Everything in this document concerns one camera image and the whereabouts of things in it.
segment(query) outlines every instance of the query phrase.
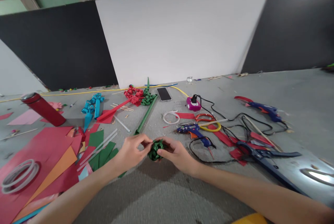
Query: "smartphone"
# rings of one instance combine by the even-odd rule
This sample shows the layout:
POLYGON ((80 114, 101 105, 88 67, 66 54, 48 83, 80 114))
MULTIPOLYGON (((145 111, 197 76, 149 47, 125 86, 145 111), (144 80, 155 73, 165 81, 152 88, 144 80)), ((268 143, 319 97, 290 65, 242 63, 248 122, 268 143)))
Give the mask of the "smartphone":
POLYGON ((169 95, 166 88, 157 89, 161 101, 171 101, 172 97, 169 95))

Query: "pink paper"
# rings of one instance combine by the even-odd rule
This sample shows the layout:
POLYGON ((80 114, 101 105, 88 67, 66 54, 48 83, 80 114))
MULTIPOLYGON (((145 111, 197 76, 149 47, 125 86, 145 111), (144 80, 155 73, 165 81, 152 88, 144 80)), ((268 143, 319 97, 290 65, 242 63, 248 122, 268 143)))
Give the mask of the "pink paper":
POLYGON ((50 123, 48 120, 46 120, 45 118, 40 120, 41 122, 46 122, 46 123, 50 123))
POLYGON ((9 116, 11 116, 14 112, 8 113, 8 114, 4 114, 0 116, 0 120, 4 120, 7 119, 9 116))
POLYGON ((54 109, 60 109, 63 105, 60 102, 48 102, 54 109))
POLYGON ((9 122, 7 125, 30 125, 37 121, 40 117, 41 116, 38 113, 36 113, 32 109, 29 109, 16 119, 9 122))

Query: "concrete floor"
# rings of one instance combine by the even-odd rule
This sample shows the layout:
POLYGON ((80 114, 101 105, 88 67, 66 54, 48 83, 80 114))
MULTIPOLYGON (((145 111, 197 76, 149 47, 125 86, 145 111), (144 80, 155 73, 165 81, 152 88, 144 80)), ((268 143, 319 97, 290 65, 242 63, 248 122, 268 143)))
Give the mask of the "concrete floor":
MULTIPOLYGON (((315 182, 299 172, 301 168, 311 168, 316 165, 321 171, 333 173, 333 169, 318 158, 324 158, 334 163, 332 145, 333 108, 334 100, 333 75, 319 69, 287 71, 276 73, 253 74, 234 80, 222 77, 207 81, 179 82, 177 87, 189 96, 200 94, 205 99, 214 101, 215 108, 227 118, 233 118, 240 112, 245 112, 259 120, 270 122, 267 116, 259 111, 245 107, 234 96, 245 96, 267 105, 275 106, 284 112, 281 116, 290 123, 294 133, 279 133, 271 137, 285 152, 300 152, 301 157, 275 159, 279 171, 288 177, 313 199, 332 206, 334 190, 332 187, 315 182)), ((143 132, 151 138, 163 135, 180 140, 188 147, 190 137, 173 133, 175 126, 163 128, 166 124, 162 120, 163 113, 172 110, 188 112, 185 107, 185 96, 173 88, 168 88, 173 100, 161 102, 158 100, 143 127, 143 132)), ((102 103, 104 109, 111 109, 112 103, 121 103, 125 100, 122 93, 112 95, 114 92, 102 92, 106 100, 102 103)), ((85 101, 91 99, 93 94, 71 96, 45 97, 47 101, 61 102, 70 105, 76 101, 73 108, 64 108, 64 117, 68 125, 83 126, 84 115, 81 113, 85 101)), ((7 126, 6 124, 27 110, 26 105, 20 101, 0 103, 0 115, 14 112, 14 114, 0 121, 0 138, 9 134, 12 129, 27 131, 33 128, 38 130, 0 142, 0 166, 3 166, 10 153, 20 150, 38 131, 49 123, 35 122, 25 126, 7 126)), ((137 129, 147 107, 129 106, 134 112, 120 111, 117 117, 131 130, 137 129)), ((116 147, 121 148, 124 138, 129 134, 116 122, 113 125, 101 124, 105 136, 115 128, 119 129, 114 139, 116 147)), ((222 144, 212 133, 205 133, 217 145, 213 151, 216 160, 230 159, 228 151, 231 148, 222 144)), ((210 160, 210 154, 204 150, 201 143, 194 144, 195 151, 202 159, 210 160)), ((254 164, 244 167, 237 163, 215 166, 246 176, 273 181, 270 176, 254 164)), ((231 223, 254 211, 235 199, 234 197, 210 186, 204 182, 193 179, 179 172, 169 161, 163 160, 160 164, 144 159, 142 163, 128 171, 121 179, 116 179, 106 186, 83 210, 75 223, 231 223)))

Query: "orange paper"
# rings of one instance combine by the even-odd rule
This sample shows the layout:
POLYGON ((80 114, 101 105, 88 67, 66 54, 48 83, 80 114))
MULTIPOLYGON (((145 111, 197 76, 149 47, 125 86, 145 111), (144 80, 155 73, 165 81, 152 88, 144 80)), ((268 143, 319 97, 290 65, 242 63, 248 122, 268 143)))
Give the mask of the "orange paper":
POLYGON ((31 203, 29 203, 28 205, 26 205, 20 212, 19 214, 15 217, 15 219, 13 220, 12 223, 14 223, 15 221, 22 219, 23 217, 27 216, 28 214, 31 214, 32 212, 34 212, 37 209, 40 209, 41 207, 49 204, 50 202, 54 201, 59 194, 53 194, 51 196, 45 197, 43 199, 37 200, 37 201, 33 201, 31 203))
POLYGON ((44 189, 47 188, 55 179, 57 179, 66 169, 68 169, 75 161, 77 156, 75 155, 73 148, 70 146, 58 163, 54 166, 51 172, 46 176, 42 184, 37 188, 32 197, 28 200, 25 206, 31 202, 37 195, 39 195, 44 189))

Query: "black cable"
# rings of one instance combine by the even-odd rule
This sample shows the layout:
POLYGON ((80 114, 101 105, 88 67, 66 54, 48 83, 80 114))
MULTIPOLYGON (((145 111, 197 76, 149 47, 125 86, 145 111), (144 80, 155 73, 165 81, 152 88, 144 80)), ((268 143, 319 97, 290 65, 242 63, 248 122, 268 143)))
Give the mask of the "black cable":
POLYGON ((198 141, 200 140, 201 138, 197 138, 197 139, 194 139, 192 140, 190 143, 189 143, 189 149, 190 151, 193 153, 193 155, 200 161, 200 162, 203 162, 203 163, 210 163, 210 164, 227 164, 227 163, 230 163, 230 162, 235 162, 235 161, 238 161, 237 159, 230 159, 230 160, 226 160, 226 161, 204 161, 202 160, 201 158, 198 157, 197 154, 195 154, 195 152, 192 150, 191 148, 191 144, 194 142, 194 141, 198 141))

